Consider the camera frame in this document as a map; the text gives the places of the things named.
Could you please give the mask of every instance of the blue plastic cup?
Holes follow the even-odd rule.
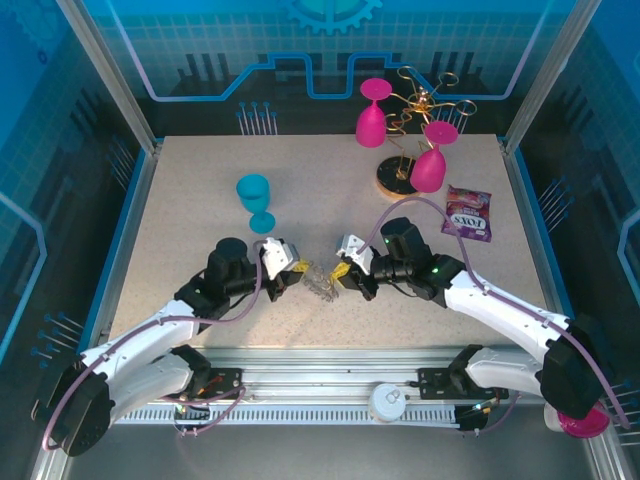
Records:
[[[236,185],[236,192],[244,208],[254,214],[249,221],[251,230],[258,234],[273,230],[276,219],[267,212],[270,201],[269,180],[257,173],[246,175]]]

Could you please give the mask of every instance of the glass wall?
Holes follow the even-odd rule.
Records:
[[[367,102],[362,81],[385,77],[408,92],[396,74],[406,64],[427,88],[458,75],[442,93],[479,104],[469,131],[505,133],[574,1],[85,4],[163,136],[254,133],[237,114],[275,115],[279,133],[351,132]],[[256,134],[274,130],[258,124]]]
[[[0,1],[0,478],[25,479],[53,357],[73,355],[138,145],[55,2]]]
[[[576,313],[640,365],[640,10],[603,0],[521,150]]]

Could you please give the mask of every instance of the enclosure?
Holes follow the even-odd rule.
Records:
[[[634,0],[0,0],[2,478],[635,478],[639,22]],[[406,384],[467,344],[517,349],[391,288],[374,309],[296,286],[191,342],[243,370],[250,397],[228,425],[182,441],[173,414],[154,417],[173,406],[154,402],[81,456],[41,451],[30,414],[53,362],[152,316],[223,237],[264,238],[235,191],[243,174],[269,178],[269,235],[326,271],[340,235],[369,233],[393,202],[378,164],[394,142],[418,158],[424,139],[403,122],[407,135],[388,123],[379,149],[356,141],[371,78],[393,92],[379,99],[389,122],[420,87],[429,118],[455,127],[444,186],[424,197],[444,206],[449,183],[492,194],[492,242],[465,240],[475,267],[532,304],[598,320],[631,428],[551,432],[533,395],[479,438],[243,420],[366,409],[379,382],[402,385],[416,415],[473,405],[421,403]],[[460,257],[435,213],[402,208],[434,252]]]

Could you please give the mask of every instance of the white round device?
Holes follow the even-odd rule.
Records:
[[[369,413],[382,423],[390,423],[398,420],[405,409],[407,401],[402,391],[391,383],[378,385],[369,398]]]

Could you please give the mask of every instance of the tabletop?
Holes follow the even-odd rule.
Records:
[[[418,152],[418,136],[402,139]],[[495,285],[545,306],[540,283],[498,141],[461,135],[442,147],[447,176],[440,191],[424,195],[444,206],[447,184],[492,194],[491,243],[465,240],[474,269]],[[345,233],[366,237],[393,202],[376,186],[378,164],[397,147],[359,146],[353,135],[167,137],[131,256],[111,336],[153,315],[191,276],[206,266],[218,240],[262,237],[235,191],[249,173],[269,179],[276,227],[269,235],[294,243],[301,257],[330,272],[339,262],[336,242]],[[407,216],[434,253],[461,258],[454,237],[440,233],[442,218],[418,202],[389,218]],[[379,235],[373,243],[380,252]],[[275,303],[260,295],[241,322],[214,326],[190,344],[207,347],[408,348],[508,344],[480,322],[433,302],[407,298],[382,286],[367,302],[339,290],[332,303],[302,284]]]

